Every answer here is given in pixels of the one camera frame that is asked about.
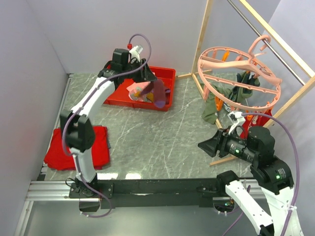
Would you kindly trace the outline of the metal hanging rod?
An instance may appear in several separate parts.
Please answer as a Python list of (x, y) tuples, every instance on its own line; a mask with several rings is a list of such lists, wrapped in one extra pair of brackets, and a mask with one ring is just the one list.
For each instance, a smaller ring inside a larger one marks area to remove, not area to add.
[[(238, 13), (238, 15), (246, 22), (246, 24), (253, 30), (253, 32), (260, 37), (260, 32), (255, 28), (255, 26), (248, 20), (248, 18), (240, 11), (240, 9), (231, 1), (227, 2), (232, 6), (232, 8)], [(293, 75), (293, 77), (301, 84), (305, 85), (305, 82), (300, 78), (300, 76), (288, 65), (288, 63), (280, 56), (280, 54), (272, 47), (272, 45), (267, 42), (266, 39), (262, 40), (265, 45), (271, 50), (271, 52), (276, 56), (276, 58), (283, 64), (283, 66)]]

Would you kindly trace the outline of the maroon sock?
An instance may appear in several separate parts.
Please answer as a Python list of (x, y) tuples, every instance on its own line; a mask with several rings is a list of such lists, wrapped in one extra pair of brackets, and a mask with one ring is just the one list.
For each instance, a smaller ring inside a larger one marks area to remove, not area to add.
[(169, 104), (170, 94), (171, 94), (171, 89), (165, 88), (165, 103), (166, 104)]
[(153, 92), (153, 104), (158, 108), (163, 108), (166, 104), (166, 93), (163, 81), (161, 79), (151, 81), (139, 93), (139, 96), (140, 97), (146, 96), (150, 92)]

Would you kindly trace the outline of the olive green sock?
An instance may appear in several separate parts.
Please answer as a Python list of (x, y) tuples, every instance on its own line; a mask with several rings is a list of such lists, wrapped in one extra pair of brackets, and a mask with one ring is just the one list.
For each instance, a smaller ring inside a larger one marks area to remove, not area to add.
[[(220, 92), (231, 101), (238, 102), (238, 103), (241, 103), (242, 101), (241, 96), (238, 94), (238, 92), (236, 92), (237, 89), (222, 88), (218, 86), (213, 86), (213, 88), (215, 88), (216, 91)], [(217, 114), (217, 108), (216, 108), (216, 103), (215, 103), (215, 95), (212, 92), (209, 92), (208, 94), (208, 98), (205, 102), (205, 109), (201, 117), (203, 118), (205, 122), (208, 122), (210, 124), (216, 123), (218, 114)]]

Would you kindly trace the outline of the red sock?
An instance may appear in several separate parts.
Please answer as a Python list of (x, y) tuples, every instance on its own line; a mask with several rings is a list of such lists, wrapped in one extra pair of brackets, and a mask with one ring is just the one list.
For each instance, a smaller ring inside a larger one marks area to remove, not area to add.
[(265, 116), (257, 116), (257, 115), (246, 116), (245, 122), (242, 125), (244, 130), (240, 134), (240, 138), (246, 139), (247, 135), (248, 135), (249, 128), (251, 128), (253, 126), (263, 126), (268, 120), (269, 120), (269, 118), (265, 117)]

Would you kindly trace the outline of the pink patterned sock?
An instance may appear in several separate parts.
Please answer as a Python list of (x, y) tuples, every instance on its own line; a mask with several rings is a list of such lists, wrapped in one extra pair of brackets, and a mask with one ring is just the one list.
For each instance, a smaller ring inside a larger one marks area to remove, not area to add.
[(142, 83), (133, 83), (128, 86), (126, 89), (128, 91), (128, 96), (133, 101), (139, 102), (149, 102), (145, 95), (138, 96), (138, 94), (149, 84), (149, 82), (142, 82)]

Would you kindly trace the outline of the red plastic bin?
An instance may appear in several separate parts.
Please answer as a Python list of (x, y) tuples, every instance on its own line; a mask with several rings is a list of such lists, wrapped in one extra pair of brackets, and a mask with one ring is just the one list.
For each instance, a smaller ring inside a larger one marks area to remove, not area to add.
[(151, 102), (132, 100), (129, 96), (129, 92), (137, 87), (143, 88), (148, 84), (134, 83), (132, 79), (125, 79), (124, 82), (117, 88), (117, 90), (104, 101), (104, 104), (131, 107), (134, 109), (146, 109), (164, 112), (168, 111), (171, 108), (173, 102), (176, 71), (173, 68), (154, 66), (150, 66), (150, 69), (158, 79), (163, 81), (165, 88), (169, 89), (169, 92), (166, 94), (166, 104), (163, 108), (158, 108)]

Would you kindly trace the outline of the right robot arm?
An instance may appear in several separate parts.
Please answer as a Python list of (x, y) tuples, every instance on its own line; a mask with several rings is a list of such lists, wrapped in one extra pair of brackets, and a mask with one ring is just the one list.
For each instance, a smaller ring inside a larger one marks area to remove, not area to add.
[(259, 236), (301, 236), (294, 199), (297, 182), (289, 166), (274, 154), (275, 139), (261, 126), (250, 128), (245, 139), (235, 130), (218, 129), (216, 134), (198, 144), (209, 156), (229, 154), (250, 163), (251, 173), (260, 186), (269, 206), (266, 213), (242, 185), (233, 171), (217, 175), (213, 193), (229, 196), (242, 210)]

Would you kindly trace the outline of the pink round sock hanger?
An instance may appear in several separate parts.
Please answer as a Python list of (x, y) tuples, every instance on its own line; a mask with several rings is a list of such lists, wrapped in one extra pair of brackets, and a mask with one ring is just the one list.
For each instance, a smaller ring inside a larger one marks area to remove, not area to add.
[[(232, 110), (265, 112), (274, 107), (281, 96), (281, 82), (264, 63), (257, 59), (264, 54), (263, 50), (271, 37), (262, 35), (243, 52), (230, 47), (212, 47), (205, 50), (197, 62), (197, 70), (203, 82), (203, 99), (209, 94), (214, 96), (215, 110), (221, 110), (223, 103), (230, 105)], [(206, 73), (206, 69), (237, 69), (235, 79), (225, 79)], [(271, 96), (266, 105), (244, 105), (243, 100), (251, 97), (253, 92), (265, 93)]]

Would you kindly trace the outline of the dark navy green sock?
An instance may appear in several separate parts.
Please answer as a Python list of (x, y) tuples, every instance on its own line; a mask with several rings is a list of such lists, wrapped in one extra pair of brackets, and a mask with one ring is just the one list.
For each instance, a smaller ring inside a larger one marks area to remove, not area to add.
[[(259, 87), (260, 82), (258, 78), (254, 78), (254, 75), (251, 75), (250, 72), (242, 72), (237, 74), (237, 82), (242, 83), (244, 85), (250, 85)], [(234, 102), (240, 102), (242, 100), (245, 100), (252, 96), (252, 89), (244, 88), (244, 87), (238, 87), (235, 86), (232, 89), (232, 94), (230, 96), (230, 99)]]

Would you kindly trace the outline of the red folded cloth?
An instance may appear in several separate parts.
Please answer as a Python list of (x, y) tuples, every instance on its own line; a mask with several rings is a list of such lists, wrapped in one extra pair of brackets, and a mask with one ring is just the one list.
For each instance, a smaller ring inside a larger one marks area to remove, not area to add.
[[(92, 146), (92, 160), (96, 170), (110, 163), (110, 152), (108, 144), (108, 129), (106, 126), (94, 126), (95, 142)], [(75, 164), (72, 157), (67, 156), (62, 148), (61, 130), (53, 131), (52, 140), (44, 163), (51, 169), (57, 171), (74, 171)]]

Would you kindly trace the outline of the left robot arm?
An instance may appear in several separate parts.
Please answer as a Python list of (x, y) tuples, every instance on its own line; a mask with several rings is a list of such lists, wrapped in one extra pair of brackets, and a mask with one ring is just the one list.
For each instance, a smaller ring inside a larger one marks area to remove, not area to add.
[(72, 156), (76, 169), (72, 190), (81, 191), (88, 198), (99, 193), (92, 160), (92, 146), (95, 142), (92, 119), (125, 79), (133, 79), (136, 83), (157, 79), (148, 67), (147, 60), (141, 58), (142, 51), (140, 45), (115, 49), (112, 59), (100, 70), (95, 83), (82, 100), (69, 111), (63, 110), (60, 113), (62, 147), (66, 155)]

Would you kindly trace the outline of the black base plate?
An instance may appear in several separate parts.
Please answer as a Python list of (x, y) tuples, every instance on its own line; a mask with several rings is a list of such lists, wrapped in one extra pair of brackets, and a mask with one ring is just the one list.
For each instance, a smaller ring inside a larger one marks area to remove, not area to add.
[(82, 183), (69, 187), (71, 199), (85, 201), (79, 205), (84, 212), (110, 207), (198, 206), (231, 214), (239, 209), (216, 178), (99, 180), (94, 187), (101, 196)]

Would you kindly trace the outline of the wooden drying rack frame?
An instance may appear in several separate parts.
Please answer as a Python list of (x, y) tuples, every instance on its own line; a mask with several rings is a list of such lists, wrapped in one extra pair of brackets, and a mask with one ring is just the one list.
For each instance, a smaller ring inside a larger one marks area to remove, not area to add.
[[(247, 0), (232, 0), (232, 2), (255, 26), (261, 36), (267, 35), (271, 37), (270, 44), (272, 47), (305, 82), (304, 86), (301, 85), (268, 47), (263, 50), (264, 54), (257, 57), (257, 59), (264, 63), (278, 78), (282, 79), (280, 99), (276, 105), (268, 111), (272, 112), (274, 118), (284, 118), (292, 111), (294, 105), (300, 102), (308, 92), (314, 89), (315, 71), (287, 44), (267, 21), (263, 19)], [(191, 71), (181, 75), (183, 79), (192, 79), (202, 101), (205, 101), (202, 95), (204, 84), (197, 70), (197, 62), (200, 55), (205, 50), (212, 47), (230, 47), (248, 52), (249, 47), (258, 38), (227, 0), (224, 0), (222, 4), (222, 7), (218, 7), (218, 1), (206, 1)], [(239, 73), (237, 69), (206, 69), (205, 71), (209, 75), (215, 75), (225, 79), (234, 79), (234, 74)], [(252, 98), (245, 100), (243, 104), (262, 106), (266, 105), (267, 101), (271, 101), (270, 95), (255, 91), (253, 92)]]

